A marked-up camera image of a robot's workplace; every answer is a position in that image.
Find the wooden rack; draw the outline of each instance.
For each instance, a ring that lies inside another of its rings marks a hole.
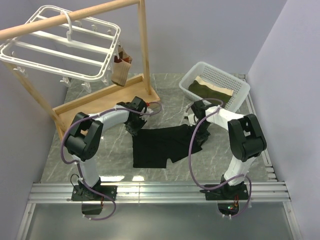
[[[31,84],[28,78],[21,72],[14,70],[17,68],[15,64],[3,62],[3,64],[14,74],[29,94],[54,120],[60,139],[62,139],[65,131],[71,125],[74,116],[78,112],[84,112],[86,114],[98,113],[108,108],[112,108],[118,102],[130,102],[135,96],[144,99],[146,102],[160,101],[159,96],[150,85],[145,0],[114,0],[73,11],[68,15],[71,21],[77,21],[135,4],[137,4],[138,8],[143,74],[128,79],[124,87],[117,85],[108,86],[84,97],[52,108],[46,99]],[[66,24],[67,22],[68,20],[65,15],[57,15],[47,19],[3,29],[0,30],[0,40],[12,39],[36,31]]]

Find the white plastic basket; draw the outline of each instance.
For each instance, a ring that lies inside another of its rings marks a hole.
[[[192,101],[202,99],[202,97],[195,95],[188,90],[189,86],[194,82],[197,76],[200,76],[207,83],[234,91],[231,99],[223,106],[224,109],[231,112],[236,112],[240,108],[250,90],[248,83],[225,71],[200,61],[194,65],[186,75],[184,75],[179,83],[179,87],[183,90],[184,95]]]

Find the hanging sock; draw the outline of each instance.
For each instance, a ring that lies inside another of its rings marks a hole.
[[[114,56],[111,81],[118,86],[124,87],[131,67],[132,57],[129,56],[120,45],[118,46],[118,53],[119,58]]]

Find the dark green towel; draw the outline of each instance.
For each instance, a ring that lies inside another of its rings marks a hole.
[[[214,91],[205,85],[199,84],[196,80],[194,80],[193,83],[191,83],[188,90],[203,99],[219,99],[223,101],[223,107],[226,106],[226,104],[231,98],[230,95],[227,95],[219,91]],[[217,105],[220,104],[220,102],[216,100],[208,100],[208,102]]]

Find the gray wall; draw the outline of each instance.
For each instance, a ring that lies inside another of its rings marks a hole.
[[[30,0],[37,8],[78,10],[106,0]],[[204,61],[230,73],[248,73],[286,0],[146,0],[152,73],[186,73]],[[121,42],[142,72],[137,6],[103,13],[121,27]]]
[[[5,1],[0,7],[0,29],[25,23],[35,10],[27,0]],[[40,61],[48,63],[50,59]],[[28,73],[53,107],[63,103],[66,88],[57,76],[29,69]],[[0,238],[11,240],[17,234],[32,183],[41,178],[55,126],[1,62],[0,114]]]
[[[288,0],[248,82],[276,175],[305,240],[320,239],[320,1]]]

